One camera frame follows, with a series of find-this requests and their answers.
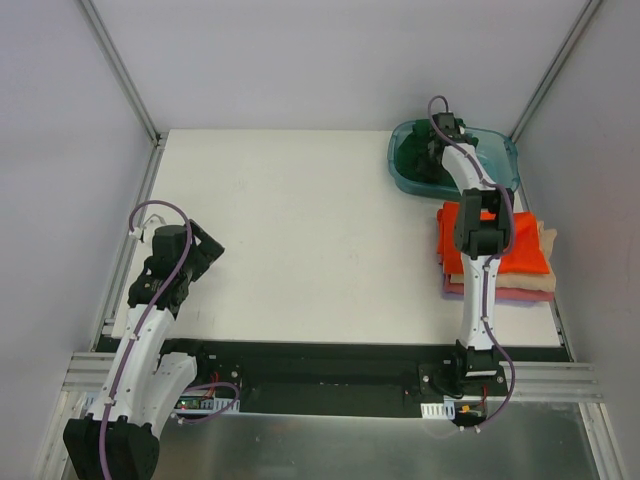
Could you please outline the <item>green t shirt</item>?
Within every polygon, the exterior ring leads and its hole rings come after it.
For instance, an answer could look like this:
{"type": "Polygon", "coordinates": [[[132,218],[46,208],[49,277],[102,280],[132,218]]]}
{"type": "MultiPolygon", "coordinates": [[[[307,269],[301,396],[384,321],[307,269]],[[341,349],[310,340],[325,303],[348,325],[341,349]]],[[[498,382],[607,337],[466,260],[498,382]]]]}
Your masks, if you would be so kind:
{"type": "MultiPolygon", "coordinates": [[[[435,114],[432,117],[443,134],[458,143],[478,146],[478,139],[464,133],[465,124],[461,118],[450,113],[435,114]]],[[[435,132],[430,120],[416,120],[409,135],[397,148],[393,165],[405,179],[431,185],[454,187],[455,182],[442,166],[441,159],[448,143],[435,132]]]]}

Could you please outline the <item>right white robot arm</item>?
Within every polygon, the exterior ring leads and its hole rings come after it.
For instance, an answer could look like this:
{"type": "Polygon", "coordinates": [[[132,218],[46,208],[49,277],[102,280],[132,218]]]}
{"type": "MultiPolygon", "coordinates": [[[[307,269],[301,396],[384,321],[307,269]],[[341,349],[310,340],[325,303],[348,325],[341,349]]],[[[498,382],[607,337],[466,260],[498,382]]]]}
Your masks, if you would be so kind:
{"type": "Polygon", "coordinates": [[[500,375],[495,336],[496,283],[502,257],[514,246],[510,190],[481,165],[472,139],[451,112],[430,116],[433,153],[459,193],[454,247],[464,276],[463,319],[451,360],[429,375],[429,386],[454,399],[473,394],[500,375]]]}

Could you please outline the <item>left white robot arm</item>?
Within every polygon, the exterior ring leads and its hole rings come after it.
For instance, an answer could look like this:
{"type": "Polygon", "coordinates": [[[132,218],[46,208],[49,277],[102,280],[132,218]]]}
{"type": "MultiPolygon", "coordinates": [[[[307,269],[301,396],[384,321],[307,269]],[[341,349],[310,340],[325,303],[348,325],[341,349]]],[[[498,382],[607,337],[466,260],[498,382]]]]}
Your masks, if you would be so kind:
{"type": "Polygon", "coordinates": [[[149,479],[160,436],[188,387],[204,387],[210,363],[198,355],[162,353],[190,286],[223,254],[195,221],[163,225],[128,291],[125,332],[102,388],[87,413],[67,422],[63,441],[81,479],[149,479]]]}

